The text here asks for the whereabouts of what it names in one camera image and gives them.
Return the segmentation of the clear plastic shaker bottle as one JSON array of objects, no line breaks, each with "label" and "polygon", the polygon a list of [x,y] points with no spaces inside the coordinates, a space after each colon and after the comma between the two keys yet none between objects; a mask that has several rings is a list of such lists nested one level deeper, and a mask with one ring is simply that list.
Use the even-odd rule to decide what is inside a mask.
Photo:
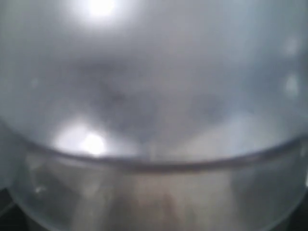
[{"label": "clear plastic shaker bottle", "polygon": [[49,231],[269,231],[307,147],[305,0],[0,3],[0,186]]}]

